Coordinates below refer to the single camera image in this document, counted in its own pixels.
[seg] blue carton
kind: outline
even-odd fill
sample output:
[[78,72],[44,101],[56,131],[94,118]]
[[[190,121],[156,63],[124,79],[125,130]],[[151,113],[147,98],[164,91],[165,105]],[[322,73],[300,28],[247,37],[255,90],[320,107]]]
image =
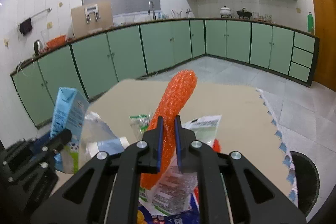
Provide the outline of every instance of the blue carton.
[[61,153],[55,156],[56,170],[71,174],[78,171],[79,143],[88,107],[89,102],[77,89],[59,88],[52,116],[50,138],[66,128],[71,131],[72,137]]

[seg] beige tablecloth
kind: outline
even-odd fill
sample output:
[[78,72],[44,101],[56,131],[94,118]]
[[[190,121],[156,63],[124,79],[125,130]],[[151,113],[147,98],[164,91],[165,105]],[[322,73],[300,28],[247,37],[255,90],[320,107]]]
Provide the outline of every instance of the beige tablecloth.
[[[168,82],[123,80],[90,107],[119,137],[137,141],[130,127],[130,115],[155,112]],[[272,116],[255,88],[247,86],[197,83],[194,93],[180,112],[181,122],[206,115],[222,115],[217,132],[221,152],[240,151],[286,196],[291,184],[288,168]],[[70,175],[59,174],[58,187]]]

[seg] kettle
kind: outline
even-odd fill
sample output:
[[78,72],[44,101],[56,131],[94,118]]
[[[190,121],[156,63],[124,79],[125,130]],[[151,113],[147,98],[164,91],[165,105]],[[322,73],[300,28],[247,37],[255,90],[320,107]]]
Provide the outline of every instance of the kettle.
[[41,52],[44,50],[44,45],[42,43],[41,40],[36,40],[34,42],[34,52],[35,52],[35,55],[38,56],[41,54]]

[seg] orange loofah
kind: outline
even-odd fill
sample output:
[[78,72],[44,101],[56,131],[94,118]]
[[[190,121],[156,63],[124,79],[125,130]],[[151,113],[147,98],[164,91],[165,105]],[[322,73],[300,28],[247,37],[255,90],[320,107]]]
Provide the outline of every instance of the orange loofah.
[[175,151],[174,119],[193,93],[197,77],[192,70],[182,70],[169,82],[148,130],[156,128],[158,117],[163,117],[163,146],[161,169],[158,174],[141,174],[140,185],[150,190],[167,170]]

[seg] green cabinet door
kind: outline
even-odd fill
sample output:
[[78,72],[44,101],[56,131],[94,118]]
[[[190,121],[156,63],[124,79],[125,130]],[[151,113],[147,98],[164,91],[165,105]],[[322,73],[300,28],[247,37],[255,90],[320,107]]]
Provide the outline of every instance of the green cabinet door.
[[139,26],[112,31],[107,36],[118,80],[146,75]]
[[171,22],[141,25],[148,73],[174,66]]
[[250,63],[268,68],[272,45],[272,26],[252,23]]
[[251,23],[226,22],[226,57],[248,63],[251,44]]
[[105,33],[73,43],[72,49],[89,98],[118,83]]
[[226,57],[226,20],[206,20],[207,54]]
[[190,20],[190,33],[193,57],[205,54],[203,20]]
[[42,76],[53,101],[56,101],[60,87],[75,88],[85,97],[79,81],[70,47],[65,46],[40,58],[38,61]]
[[273,40],[269,68],[285,75],[288,74],[293,49],[294,32],[273,27]]
[[33,123],[37,126],[53,115],[54,104],[43,82],[37,63],[13,76],[17,93]]
[[191,42],[189,21],[170,22],[172,45],[174,51],[174,64],[191,59]]

